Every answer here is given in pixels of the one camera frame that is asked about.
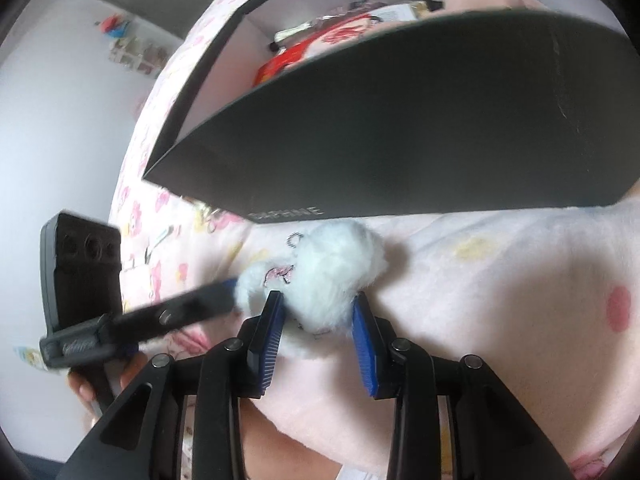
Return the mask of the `person's left hand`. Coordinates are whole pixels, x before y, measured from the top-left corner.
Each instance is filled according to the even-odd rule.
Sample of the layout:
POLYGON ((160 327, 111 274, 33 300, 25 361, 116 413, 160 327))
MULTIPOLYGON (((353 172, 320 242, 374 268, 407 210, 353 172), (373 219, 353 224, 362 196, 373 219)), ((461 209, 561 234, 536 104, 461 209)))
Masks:
MULTIPOLYGON (((145 367, 148 362, 148 357, 138 352, 132 356, 126 364, 122 367, 122 372, 119 375, 119 390, 124 390, 130 382, 134 380, 137 374, 145 367)), ((98 400, 96 400, 96 392, 93 386, 90 384, 87 378, 77 373, 76 370, 70 370, 66 376, 67 385, 72 389, 75 396, 78 397, 81 404, 88 412, 89 420, 87 427, 91 428, 100 418, 101 410, 98 400)))

